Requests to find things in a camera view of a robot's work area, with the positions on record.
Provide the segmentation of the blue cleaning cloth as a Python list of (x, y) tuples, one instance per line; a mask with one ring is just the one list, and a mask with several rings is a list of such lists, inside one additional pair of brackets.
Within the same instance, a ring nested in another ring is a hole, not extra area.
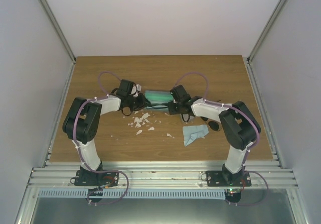
[(188, 146), (193, 141), (199, 138), (204, 138), (209, 133), (207, 125), (198, 126), (184, 126), (183, 127), (183, 137), (184, 146)]

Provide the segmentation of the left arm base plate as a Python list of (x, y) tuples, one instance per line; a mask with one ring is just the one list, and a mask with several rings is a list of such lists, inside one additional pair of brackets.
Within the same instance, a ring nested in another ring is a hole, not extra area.
[(114, 187), (118, 185), (119, 174), (117, 172), (94, 173), (85, 169), (76, 172), (76, 176), (70, 179), (75, 186)]

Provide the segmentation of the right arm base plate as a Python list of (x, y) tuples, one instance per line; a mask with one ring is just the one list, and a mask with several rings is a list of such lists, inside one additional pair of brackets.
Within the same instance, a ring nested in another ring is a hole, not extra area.
[(250, 187), (252, 186), (251, 177), (247, 173), (243, 176), (237, 175), (231, 183), (228, 183), (224, 177), (222, 171), (206, 171), (200, 174), (200, 179), (207, 183), (208, 187)]

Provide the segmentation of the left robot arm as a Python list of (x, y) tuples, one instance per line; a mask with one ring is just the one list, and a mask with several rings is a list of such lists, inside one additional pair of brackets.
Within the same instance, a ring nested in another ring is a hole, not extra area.
[(81, 167), (88, 172), (86, 180), (93, 186), (103, 181), (102, 162), (98, 157), (94, 138), (98, 131), (100, 117), (117, 111), (130, 112), (146, 107), (141, 86), (129, 80), (121, 80), (118, 88), (102, 97), (86, 99), (76, 97), (63, 122), (63, 132), (72, 140), (81, 161)]

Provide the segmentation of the grey glasses case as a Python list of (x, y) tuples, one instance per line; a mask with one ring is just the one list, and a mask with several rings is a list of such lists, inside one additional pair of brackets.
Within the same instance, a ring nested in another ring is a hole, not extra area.
[(181, 115), (181, 120), (185, 124), (192, 123), (194, 118), (195, 118), (194, 116), (191, 116), (188, 114)]

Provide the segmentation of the thin-frame clear glasses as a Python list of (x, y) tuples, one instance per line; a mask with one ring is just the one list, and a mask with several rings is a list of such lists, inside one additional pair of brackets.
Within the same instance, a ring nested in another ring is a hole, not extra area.
[(169, 104), (168, 103), (149, 103), (146, 106), (146, 109), (155, 109), (155, 110), (160, 110), (160, 109), (168, 109)]

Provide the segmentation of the teal glasses case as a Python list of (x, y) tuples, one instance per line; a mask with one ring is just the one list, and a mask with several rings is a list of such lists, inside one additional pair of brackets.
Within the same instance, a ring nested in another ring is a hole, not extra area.
[[(156, 90), (146, 90), (144, 92), (144, 96), (150, 103), (169, 103), (173, 101), (173, 97), (169, 91), (156, 91)], [(157, 111), (164, 111), (169, 112), (168, 109), (160, 109)]]

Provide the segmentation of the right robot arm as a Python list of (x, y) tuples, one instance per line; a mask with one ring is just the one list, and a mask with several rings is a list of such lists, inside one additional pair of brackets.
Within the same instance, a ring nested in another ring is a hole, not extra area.
[(259, 141), (261, 127), (247, 105), (242, 101), (232, 104), (219, 103), (190, 97), (182, 85), (170, 90), (173, 100), (169, 102), (171, 115), (181, 114), (203, 117), (221, 124), (230, 144), (228, 157), (222, 166), (222, 180), (234, 186), (244, 175), (245, 161), (250, 149)]

